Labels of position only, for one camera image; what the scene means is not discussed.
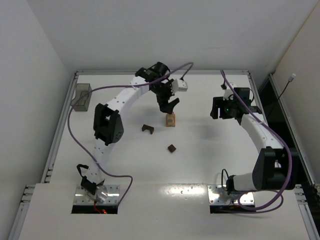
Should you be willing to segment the dark wood arch block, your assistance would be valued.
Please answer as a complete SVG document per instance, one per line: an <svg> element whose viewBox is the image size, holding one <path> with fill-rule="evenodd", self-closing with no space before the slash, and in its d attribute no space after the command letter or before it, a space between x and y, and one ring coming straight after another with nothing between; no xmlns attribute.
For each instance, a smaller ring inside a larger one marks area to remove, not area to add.
<svg viewBox="0 0 320 240"><path fill-rule="evenodd" d="M152 135L155 131L155 128L153 126L150 126L150 125L147 125L147 124L143 124L142 127L141 127L141 130L143 132L145 131L149 131L149 133Z"/></svg>

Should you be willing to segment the small dark wood block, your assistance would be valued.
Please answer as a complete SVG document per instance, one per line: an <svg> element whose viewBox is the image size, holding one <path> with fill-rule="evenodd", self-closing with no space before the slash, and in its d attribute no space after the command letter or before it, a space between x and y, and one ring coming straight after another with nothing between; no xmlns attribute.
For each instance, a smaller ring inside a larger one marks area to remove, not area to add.
<svg viewBox="0 0 320 240"><path fill-rule="evenodd" d="M170 153L173 153L174 151L176 151L177 148L173 144L171 144L167 147L167 149L169 150Z"/></svg>

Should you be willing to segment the metal base plate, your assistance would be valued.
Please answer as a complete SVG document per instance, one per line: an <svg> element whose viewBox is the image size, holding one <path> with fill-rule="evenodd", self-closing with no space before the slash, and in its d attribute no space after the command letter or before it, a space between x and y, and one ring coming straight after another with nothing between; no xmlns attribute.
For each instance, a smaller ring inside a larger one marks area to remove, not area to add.
<svg viewBox="0 0 320 240"><path fill-rule="evenodd" d="M116 206L120 200L119 185L100 185L96 193L91 194L80 185L75 189L74 206Z"/></svg>
<svg viewBox="0 0 320 240"><path fill-rule="evenodd" d="M220 184L209 184L207 191L209 204L214 207L238 206L238 198L242 194L240 191L232 191L228 194ZM245 206L255 206L253 193L243 194L240 197L240 203Z"/></svg>

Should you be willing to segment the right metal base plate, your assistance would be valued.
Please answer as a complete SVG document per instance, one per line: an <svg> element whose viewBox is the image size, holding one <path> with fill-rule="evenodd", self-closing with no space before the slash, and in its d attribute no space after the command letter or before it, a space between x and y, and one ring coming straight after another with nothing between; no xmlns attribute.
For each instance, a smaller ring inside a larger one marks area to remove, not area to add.
<svg viewBox="0 0 320 240"><path fill-rule="evenodd" d="M214 207L238 206L238 198L242 194L240 191L232 191L228 194L220 184L209 184L207 191L209 204ZM253 193L243 194L240 197L240 203L245 206L255 206Z"/></svg>

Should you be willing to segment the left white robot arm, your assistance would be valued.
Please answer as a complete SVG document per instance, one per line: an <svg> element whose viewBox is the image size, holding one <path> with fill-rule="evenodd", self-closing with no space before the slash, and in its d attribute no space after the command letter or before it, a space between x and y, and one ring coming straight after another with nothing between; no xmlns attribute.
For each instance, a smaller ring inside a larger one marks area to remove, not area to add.
<svg viewBox="0 0 320 240"><path fill-rule="evenodd" d="M81 187L92 197L102 191L104 178L101 173L109 175L102 168L108 151L120 141L124 134L122 116L144 94L153 92L159 110L165 114L173 114L174 107L180 102L178 98L170 100L179 90L179 81L170 79L171 71L167 65L157 62L149 68L140 68L132 81L122 87L122 91L109 102L99 103L94 109L93 131L94 151L86 150L93 160L93 166L84 166L86 173L81 175Z"/></svg>

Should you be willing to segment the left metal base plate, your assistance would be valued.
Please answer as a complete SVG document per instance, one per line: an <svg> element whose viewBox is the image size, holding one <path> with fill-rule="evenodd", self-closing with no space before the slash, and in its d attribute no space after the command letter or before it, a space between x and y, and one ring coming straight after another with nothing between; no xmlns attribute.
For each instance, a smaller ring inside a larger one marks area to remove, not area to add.
<svg viewBox="0 0 320 240"><path fill-rule="evenodd" d="M75 189L74 206L116 206L120 200L119 185L100 185L96 193L91 194L80 185Z"/></svg>

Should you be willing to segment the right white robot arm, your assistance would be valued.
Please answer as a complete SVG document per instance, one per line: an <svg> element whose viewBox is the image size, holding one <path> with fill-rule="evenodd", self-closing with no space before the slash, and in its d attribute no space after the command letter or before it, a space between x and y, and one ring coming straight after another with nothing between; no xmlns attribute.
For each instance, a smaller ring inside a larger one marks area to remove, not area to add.
<svg viewBox="0 0 320 240"><path fill-rule="evenodd" d="M251 90L235 87L231 90L222 85L224 95L214 97L210 116L213 119L235 119L248 133L257 151L253 171L242 175L231 175L226 180L228 194L233 192L292 190L297 182L299 154L295 148L285 149L268 129L262 111L252 105Z"/></svg>

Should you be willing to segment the grey plastic block box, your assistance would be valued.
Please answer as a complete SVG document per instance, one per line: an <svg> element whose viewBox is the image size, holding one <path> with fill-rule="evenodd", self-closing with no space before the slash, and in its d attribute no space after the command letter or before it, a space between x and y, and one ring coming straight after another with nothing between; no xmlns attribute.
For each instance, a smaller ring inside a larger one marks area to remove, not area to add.
<svg viewBox="0 0 320 240"><path fill-rule="evenodd" d="M75 112L87 112L91 101L91 85L89 83L77 83L75 95L71 100L71 106Z"/></svg>

